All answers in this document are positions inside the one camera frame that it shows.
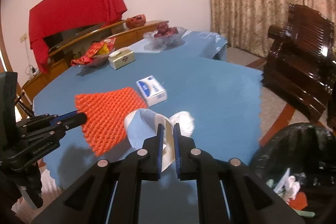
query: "blue and white box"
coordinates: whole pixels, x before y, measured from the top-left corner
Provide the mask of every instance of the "blue and white box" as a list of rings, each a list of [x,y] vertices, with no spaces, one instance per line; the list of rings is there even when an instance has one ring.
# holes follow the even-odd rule
[[[137,81],[136,85],[138,86],[148,106],[155,105],[168,99],[167,91],[153,75]]]

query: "orange foam net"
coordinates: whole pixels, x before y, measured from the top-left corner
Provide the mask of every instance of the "orange foam net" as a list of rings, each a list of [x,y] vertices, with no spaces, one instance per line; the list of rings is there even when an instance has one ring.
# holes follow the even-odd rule
[[[75,107],[86,114],[87,122],[82,125],[84,138],[96,156],[100,156],[126,137],[125,117],[147,105],[134,89],[123,88],[76,95]]]

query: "silver screw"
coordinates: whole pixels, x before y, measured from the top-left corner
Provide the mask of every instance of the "silver screw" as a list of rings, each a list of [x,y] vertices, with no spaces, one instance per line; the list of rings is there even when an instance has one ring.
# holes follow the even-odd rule
[[[147,155],[147,153],[148,153],[148,151],[147,151],[146,149],[139,149],[139,150],[137,151],[137,154],[138,154],[139,156],[145,156],[145,155]]]
[[[109,162],[107,160],[100,160],[100,161],[97,162],[97,165],[99,167],[105,167],[106,165],[108,165],[108,163]]]
[[[190,153],[194,156],[198,156],[201,153],[201,150],[198,148],[193,148],[192,150],[190,150]]]
[[[242,162],[239,159],[233,158],[233,159],[230,160],[230,163],[233,166],[239,166]]]

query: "power outlet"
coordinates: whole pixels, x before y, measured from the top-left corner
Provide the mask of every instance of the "power outlet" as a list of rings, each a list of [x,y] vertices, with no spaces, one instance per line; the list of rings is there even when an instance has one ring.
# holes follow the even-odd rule
[[[27,33],[25,33],[22,37],[20,37],[20,42],[24,42],[28,38]]]

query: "wooden chair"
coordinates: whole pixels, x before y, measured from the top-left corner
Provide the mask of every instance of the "wooden chair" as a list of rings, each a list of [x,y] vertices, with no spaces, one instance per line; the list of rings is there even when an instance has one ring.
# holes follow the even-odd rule
[[[336,80],[332,52],[334,23],[303,5],[289,5],[287,27],[271,25],[274,39],[264,68],[264,84],[303,103],[316,123],[327,108]]]

